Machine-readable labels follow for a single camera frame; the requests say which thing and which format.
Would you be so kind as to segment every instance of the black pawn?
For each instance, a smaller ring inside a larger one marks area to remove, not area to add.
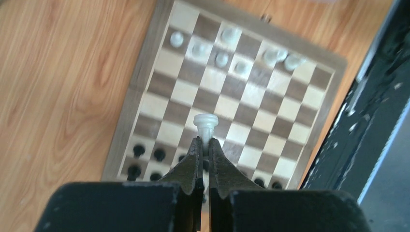
[[[273,189],[278,189],[278,190],[283,189],[282,184],[279,181],[273,182],[272,183],[272,188]]]
[[[202,167],[204,171],[208,173],[209,172],[209,161],[204,160]]]
[[[253,182],[255,182],[255,184],[259,185],[262,188],[265,188],[265,183],[262,179],[256,178]]]
[[[178,157],[178,162],[181,162],[181,160],[182,160],[183,158],[185,158],[185,155],[180,155],[180,156]]]
[[[159,174],[159,173],[157,173],[157,172],[155,172],[155,173],[152,173],[152,174],[151,174],[151,176],[149,177],[149,180],[150,180],[150,181],[158,181],[158,180],[161,179],[161,178],[162,178],[162,175]]]
[[[158,162],[161,162],[165,159],[165,151],[162,148],[158,148],[154,151],[154,157]]]
[[[141,168],[137,165],[132,165],[127,170],[127,180],[135,181],[141,175]]]
[[[145,153],[145,148],[142,145],[135,145],[132,150],[134,151],[134,157],[136,158]]]

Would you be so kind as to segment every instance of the wooden floor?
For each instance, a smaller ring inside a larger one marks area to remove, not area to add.
[[[271,14],[272,24],[347,58],[326,131],[391,0],[230,2],[257,16]],[[146,0],[0,5],[2,231],[31,231],[61,184],[100,179],[154,5]]]

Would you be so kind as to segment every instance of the chessboard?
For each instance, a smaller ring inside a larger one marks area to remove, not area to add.
[[[265,57],[275,51],[285,55]],[[296,189],[345,68],[223,2],[158,0],[102,180],[158,180],[197,136],[194,116],[210,113],[225,156],[248,178]]]

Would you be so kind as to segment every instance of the white chess piece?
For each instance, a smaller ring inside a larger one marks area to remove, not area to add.
[[[194,44],[194,46],[192,47],[192,54],[193,54],[194,56],[201,57],[201,56],[203,56],[203,55],[205,54],[205,50],[206,50],[205,44],[196,43],[196,44]]]
[[[217,54],[217,56],[215,57],[215,65],[218,68],[223,68],[226,66],[226,64],[228,64],[228,59],[229,56],[227,53],[225,52],[220,52]]]
[[[285,69],[291,72],[295,70],[297,66],[301,65],[305,61],[306,61],[305,59],[300,58],[297,55],[291,54],[286,58],[284,62]]]
[[[226,28],[223,30],[221,38],[224,43],[233,44],[239,35],[239,29],[237,28]]]
[[[218,117],[212,114],[200,114],[193,117],[193,123],[198,128],[198,136],[202,139],[203,156],[208,156],[209,141],[214,136]]]
[[[175,31],[171,34],[169,42],[172,47],[178,48],[184,42],[184,35],[180,31]]]
[[[235,66],[235,72],[239,75],[244,75],[249,72],[249,65],[245,62],[239,61]]]
[[[262,58],[267,66],[273,67],[276,62],[282,62],[288,55],[288,51],[286,50],[271,50],[267,49]]]

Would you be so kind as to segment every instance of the chessboard frame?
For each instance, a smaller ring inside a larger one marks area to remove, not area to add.
[[[244,29],[266,37],[283,47],[289,48],[289,50],[302,54],[309,59],[315,60],[335,70],[333,81],[330,83],[329,89],[324,97],[322,107],[318,112],[316,123],[313,125],[306,147],[300,155],[295,171],[289,180],[288,186],[290,188],[298,188],[300,182],[303,181],[305,170],[310,168],[307,167],[308,162],[311,156],[315,155],[312,154],[313,149],[318,142],[319,135],[328,117],[329,110],[342,81],[347,62],[344,58],[326,51],[299,36],[271,24],[263,23],[260,19],[219,0],[157,0],[138,61],[125,94],[124,103],[101,180],[116,181],[122,157],[133,129],[133,122],[138,112],[138,107],[135,106],[140,104],[144,92],[141,89],[144,89],[148,83],[150,72],[157,55],[157,52],[154,51],[160,49],[175,1],[184,2],[210,12],[226,21],[230,21]]]

